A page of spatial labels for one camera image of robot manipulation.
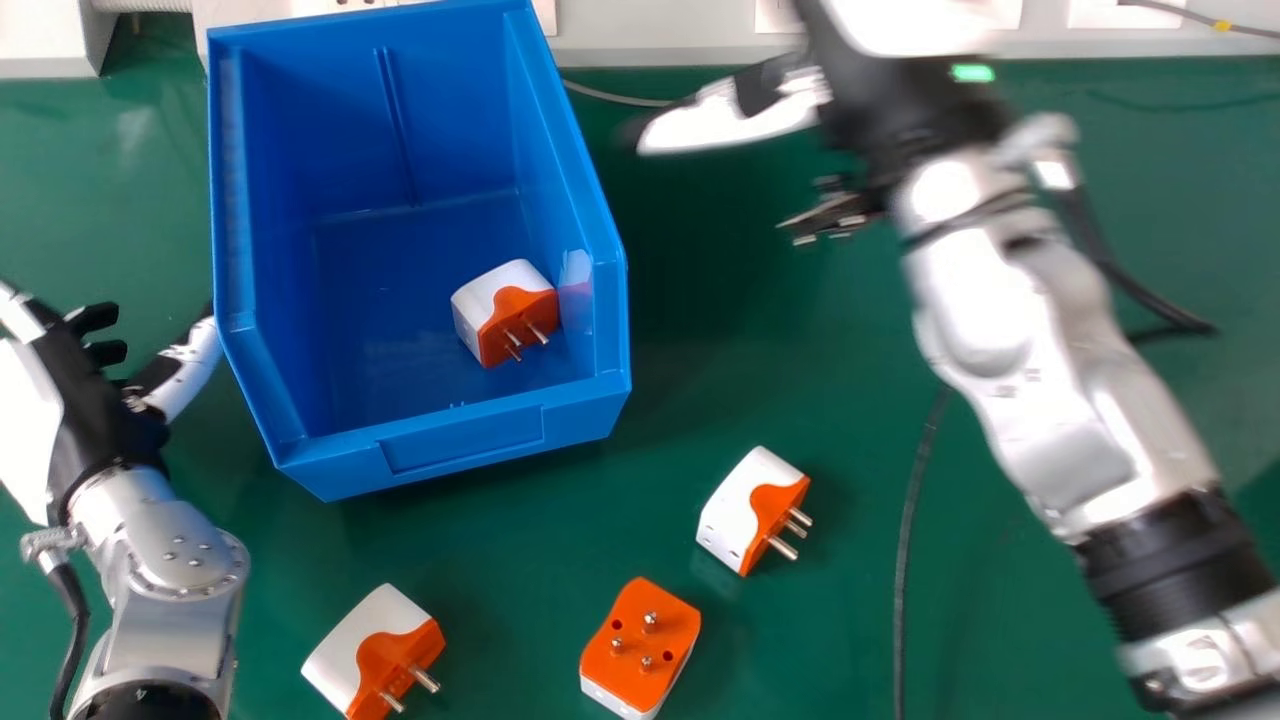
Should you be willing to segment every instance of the plug adapter inside bin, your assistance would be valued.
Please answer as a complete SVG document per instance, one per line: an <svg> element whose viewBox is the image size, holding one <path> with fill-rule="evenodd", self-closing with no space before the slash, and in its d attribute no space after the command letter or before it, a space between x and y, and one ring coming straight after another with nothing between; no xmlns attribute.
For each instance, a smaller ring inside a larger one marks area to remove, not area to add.
<svg viewBox="0 0 1280 720"><path fill-rule="evenodd" d="M323 500L609 434L626 261L527 0L210 33L215 314L271 459ZM563 341L485 370L451 295L517 258Z"/></svg>

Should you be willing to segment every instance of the white corrugated tube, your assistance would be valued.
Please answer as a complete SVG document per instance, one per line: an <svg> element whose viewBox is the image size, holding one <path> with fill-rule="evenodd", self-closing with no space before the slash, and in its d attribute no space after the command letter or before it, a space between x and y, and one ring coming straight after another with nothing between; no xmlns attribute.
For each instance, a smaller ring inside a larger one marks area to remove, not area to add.
<svg viewBox="0 0 1280 720"><path fill-rule="evenodd" d="M189 13L193 0L93 0L104 13Z"/></svg>

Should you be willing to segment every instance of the orange and white plug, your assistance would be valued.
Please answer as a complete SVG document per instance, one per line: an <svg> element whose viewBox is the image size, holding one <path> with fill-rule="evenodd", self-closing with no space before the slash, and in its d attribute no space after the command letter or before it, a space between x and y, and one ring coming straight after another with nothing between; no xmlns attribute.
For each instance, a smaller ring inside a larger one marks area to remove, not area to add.
<svg viewBox="0 0 1280 720"><path fill-rule="evenodd" d="M800 510L809 477L756 447L733 468L703 507L698 543L744 578L772 547L787 560L800 553L780 534L804 539L813 519Z"/></svg>
<svg viewBox="0 0 1280 720"><path fill-rule="evenodd" d="M694 606L636 578L582 651L582 692L628 720L650 720L676 685L703 628Z"/></svg>
<svg viewBox="0 0 1280 720"><path fill-rule="evenodd" d="M529 260L512 260L453 293L453 328L485 368L522 361L559 328L559 297Z"/></svg>
<svg viewBox="0 0 1280 720"><path fill-rule="evenodd" d="M302 665L302 676L349 720L404 712L413 684L440 683L426 669L444 651L439 623L385 584L362 600Z"/></svg>

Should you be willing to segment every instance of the robotic arm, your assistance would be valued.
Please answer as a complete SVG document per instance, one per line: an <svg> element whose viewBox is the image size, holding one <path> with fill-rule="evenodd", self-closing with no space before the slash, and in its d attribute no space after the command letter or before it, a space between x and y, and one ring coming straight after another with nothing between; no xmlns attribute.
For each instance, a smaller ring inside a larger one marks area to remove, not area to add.
<svg viewBox="0 0 1280 720"><path fill-rule="evenodd" d="M1116 325L1060 115L1016 122L964 0L794 0L803 53L703 88L636 128L640 154L817 127L863 158L859 187L781 227L797 242L886 215L902 237L922 352L974 407L1009 479L1070 547L1143 707L1280 716L1280 591L1178 402ZM1032 178L1057 201L1037 206ZM1079 252L1079 242L1092 256ZM1183 328L1206 323L1135 292Z"/></svg>
<svg viewBox="0 0 1280 720"><path fill-rule="evenodd" d="M225 720L248 555L169 487L160 448L220 357L211 309L128 383L102 368L115 304L67 316L0 282L0 482L46 529L22 538L68 605L74 637L50 717L61 720L88 607L68 556L84 550L113 610L72 701L73 720Z"/></svg>

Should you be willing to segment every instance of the three-pin plug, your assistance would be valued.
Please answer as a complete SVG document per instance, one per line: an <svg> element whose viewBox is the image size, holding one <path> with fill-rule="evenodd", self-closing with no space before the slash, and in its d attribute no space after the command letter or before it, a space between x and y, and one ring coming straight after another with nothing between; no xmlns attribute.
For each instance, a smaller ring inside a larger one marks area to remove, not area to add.
<svg viewBox="0 0 1280 720"><path fill-rule="evenodd" d="M698 543L744 578L768 547L796 560L800 553L778 534L787 529L800 539L809 536L813 519L800 511L806 492L808 475L756 447L707 501Z"/></svg>
<svg viewBox="0 0 1280 720"><path fill-rule="evenodd" d="M440 692L426 669L443 651L435 619L385 584L325 637L302 676L349 720L381 720L404 712L402 698L415 683Z"/></svg>
<svg viewBox="0 0 1280 720"><path fill-rule="evenodd" d="M644 578L622 588L582 651L582 692L628 720L662 710L703 626L694 606Z"/></svg>
<svg viewBox="0 0 1280 720"><path fill-rule="evenodd" d="M521 348L547 345L559 327L559 297L529 260L512 260L453 293L453 328L485 368L508 359L522 361Z"/></svg>

